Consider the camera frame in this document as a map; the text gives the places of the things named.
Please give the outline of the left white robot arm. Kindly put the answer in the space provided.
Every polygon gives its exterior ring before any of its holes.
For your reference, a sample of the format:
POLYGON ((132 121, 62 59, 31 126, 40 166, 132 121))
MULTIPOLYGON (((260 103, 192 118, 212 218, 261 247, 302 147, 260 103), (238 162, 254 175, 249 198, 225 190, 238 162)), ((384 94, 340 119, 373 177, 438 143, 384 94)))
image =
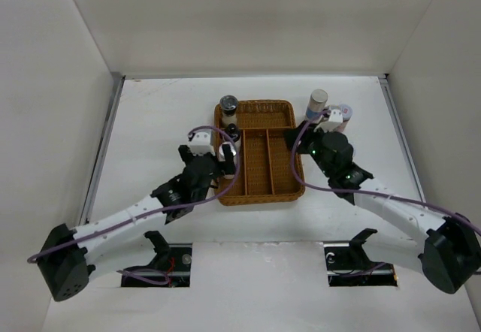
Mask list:
POLYGON ((72 298, 106 273, 132 276, 137 267, 154 271, 166 267, 170 246, 161 227, 209 202, 214 181, 239 174, 240 158, 233 143, 222 143, 217 154, 192 149, 180 146, 185 163, 181 174, 139 202, 88 225, 61 224, 50 231, 41 251, 29 260, 38 266, 56 302, 72 298))

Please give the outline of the black-cap white spice jar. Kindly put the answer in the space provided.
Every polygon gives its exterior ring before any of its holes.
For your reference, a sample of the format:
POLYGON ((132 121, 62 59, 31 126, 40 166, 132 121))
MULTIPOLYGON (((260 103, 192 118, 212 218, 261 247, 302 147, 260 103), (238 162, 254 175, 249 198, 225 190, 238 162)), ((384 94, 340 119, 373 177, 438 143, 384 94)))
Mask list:
POLYGON ((234 123, 230 123, 225 128, 225 132, 234 141, 237 150, 240 150, 242 137, 241 130, 234 123))

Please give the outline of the silver-lid salt shaker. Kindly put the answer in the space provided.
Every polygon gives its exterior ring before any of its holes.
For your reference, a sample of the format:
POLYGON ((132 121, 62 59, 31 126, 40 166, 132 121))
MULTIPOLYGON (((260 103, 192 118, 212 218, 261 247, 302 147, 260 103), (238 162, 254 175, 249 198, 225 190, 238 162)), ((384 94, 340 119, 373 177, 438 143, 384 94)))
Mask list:
POLYGON ((222 143, 217 156, 223 177, 233 179, 237 168, 237 152, 234 145, 230 142, 222 143))
POLYGON ((327 101, 328 93, 325 90, 313 90, 307 104, 304 119, 311 122, 318 122, 322 118, 322 111, 324 110, 327 101))

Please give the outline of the clear-lid white spice jar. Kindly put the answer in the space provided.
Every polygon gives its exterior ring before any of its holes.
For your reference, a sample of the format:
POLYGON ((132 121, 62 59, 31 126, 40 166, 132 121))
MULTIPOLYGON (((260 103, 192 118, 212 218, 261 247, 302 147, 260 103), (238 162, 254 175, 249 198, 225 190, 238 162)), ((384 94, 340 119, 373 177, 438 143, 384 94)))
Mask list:
POLYGON ((222 125, 227 127, 230 124, 237 125, 238 100, 233 95, 225 95, 219 101, 222 125))

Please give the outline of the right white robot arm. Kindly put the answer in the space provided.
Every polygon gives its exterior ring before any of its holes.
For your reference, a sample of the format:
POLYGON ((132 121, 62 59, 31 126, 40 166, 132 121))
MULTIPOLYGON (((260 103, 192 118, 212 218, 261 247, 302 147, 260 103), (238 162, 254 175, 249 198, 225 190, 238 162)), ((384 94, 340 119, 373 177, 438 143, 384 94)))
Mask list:
POLYGON ((363 269, 385 262, 421 273, 434 287, 454 294, 480 272, 480 229, 465 216, 428 202, 403 198, 353 161, 353 147, 337 131, 308 121, 283 133, 290 161, 310 156, 328 179, 325 192, 379 216, 409 238, 378 237, 364 229, 349 242, 350 263, 363 269))

